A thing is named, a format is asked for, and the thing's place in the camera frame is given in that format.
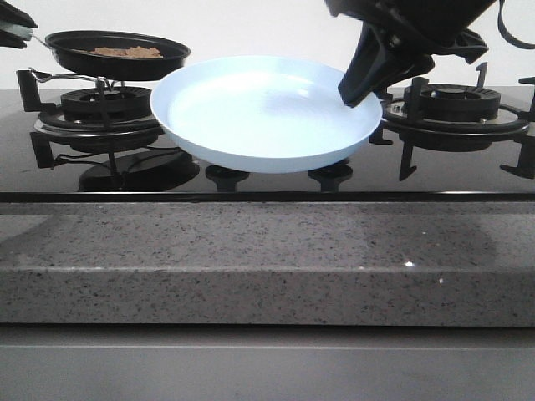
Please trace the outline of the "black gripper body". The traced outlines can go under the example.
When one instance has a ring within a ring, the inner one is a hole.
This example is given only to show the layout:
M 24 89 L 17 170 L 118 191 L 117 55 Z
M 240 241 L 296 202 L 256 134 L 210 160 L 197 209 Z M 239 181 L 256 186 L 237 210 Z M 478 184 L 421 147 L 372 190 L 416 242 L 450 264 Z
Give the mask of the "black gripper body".
M 377 28 L 387 45 L 404 53 L 456 55 L 474 63 L 487 52 L 469 29 L 492 1 L 327 1 L 329 13 Z

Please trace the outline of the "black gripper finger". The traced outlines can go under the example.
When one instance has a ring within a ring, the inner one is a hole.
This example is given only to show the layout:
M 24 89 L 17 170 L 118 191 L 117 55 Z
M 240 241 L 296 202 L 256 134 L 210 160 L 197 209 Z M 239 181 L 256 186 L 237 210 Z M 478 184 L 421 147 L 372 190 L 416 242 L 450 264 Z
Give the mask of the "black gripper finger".
M 408 60 L 393 54 L 364 56 L 358 63 L 358 88 L 354 105 L 358 105 L 368 94 L 382 91 L 405 79 L 426 74 L 435 67 L 430 55 L 420 54 Z
M 354 56 L 339 83 L 344 104 L 360 104 L 370 93 L 389 85 L 397 74 L 397 58 L 388 46 L 386 32 L 363 23 Z
M 37 28 L 38 25 L 27 13 L 10 3 L 1 3 L 2 48 L 26 48 Z

